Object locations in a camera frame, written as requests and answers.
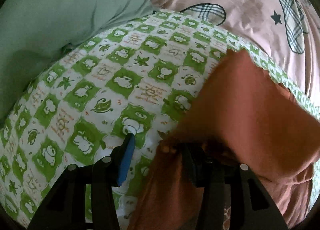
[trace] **orange fabric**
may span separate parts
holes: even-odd
[[[199,211],[202,190],[183,177],[180,142],[248,164],[289,227],[306,215],[320,123],[276,85],[248,53],[228,51],[191,109],[157,150],[128,230],[177,230]]]

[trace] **cartoon sheep print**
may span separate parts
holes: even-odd
[[[224,29],[170,11],[132,20],[67,54],[15,104],[0,131],[0,202],[7,213],[27,227],[68,165],[94,164],[130,132],[136,148],[127,180],[113,189],[126,229],[159,141],[191,108],[228,47],[247,49],[274,81],[295,89],[299,104],[312,107],[259,48]],[[86,200],[90,221],[90,188]]]

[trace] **leaf print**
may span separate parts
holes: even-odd
[[[100,52],[105,52],[110,48],[110,44],[99,45],[99,46],[100,46],[100,49],[99,49]]]
[[[33,145],[36,141],[37,135],[39,134],[37,129],[28,131],[29,137],[27,143]]]
[[[10,181],[10,184],[9,184],[9,191],[11,192],[11,193],[13,193],[13,194],[17,194],[17,191],[16,191],[16,189],[18,189],[17,187],[16,187],[16,183],[14,182],[14,181],[12,181],[11,179],[9,179],[9,181]]]
[[[21,108],[21,106],[22,106],[22,104],[18,104],[18,103],[14,106],[14,114],[15,115],[18,115],[18,111]]]
[[[97,101],[95,107],[91,109],[91,111],[95,111],[96,113],[105,113],[108,111],[113,111],[111,106],[111,100],[106,100],[105,98],[101,98]]]
[[[175,19],[176,21],[180,21],[180,16],[173,16],[173,19]]]
[[[185,75],[181,79],[184,79],[186,85],[195,85],[197,83],[195,77],[191,74]]]
[[[157,30],[157,33],[159,33],[159,34],[164,34],[164,33],[165,33],[165,30],[159,29],[159,30]]]
[[[62,87],[64,90],[67,89],[68,86],[71,86],[70,82],[74,80],[69,80],[70,77],[62,77],[62,81],[58,84],[58,88]]]
[[[201,49],[204,49],[205,50],[205,46],[202,45],[201,43],[196,43],[196,49],[197,48],[201,48]]]
[[[146,57],[146,58],[141,58],[139,55],[137,56],[136,59],[134,59],[136,61],[136,63],[134,64],[139,64],[139,66],[149,66],[147,64],[147,61],[150,59],[150,57]]]

